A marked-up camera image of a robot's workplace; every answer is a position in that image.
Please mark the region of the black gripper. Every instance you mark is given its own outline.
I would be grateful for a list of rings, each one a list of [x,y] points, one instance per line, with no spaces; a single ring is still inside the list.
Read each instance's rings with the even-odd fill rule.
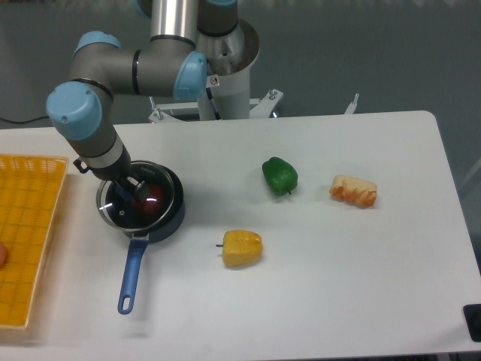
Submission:
[[[131,157],[128,152],[120,155],[106,153],[96,158],[79,156],[73,161],[81,174],[92,172],[98,179],[111,181],[128,191],[137,202],[145,202],[150,196],[149,185],[131,177]]]

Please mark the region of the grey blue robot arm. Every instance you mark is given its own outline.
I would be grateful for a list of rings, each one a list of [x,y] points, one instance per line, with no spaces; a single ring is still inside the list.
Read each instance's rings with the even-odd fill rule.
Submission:
[[[77,169],[123,188],[139,202],[149,188],[131,170],[130,155],[109,121],[116,94],[198,101],[208,97],[208,59],[200,35],[219,38],[238,28],[236,1],[136,1],[150,18],[150,44],[125,50],[104,32],[83,35],[67,82],[49,94],[48,117],[68,141]]]

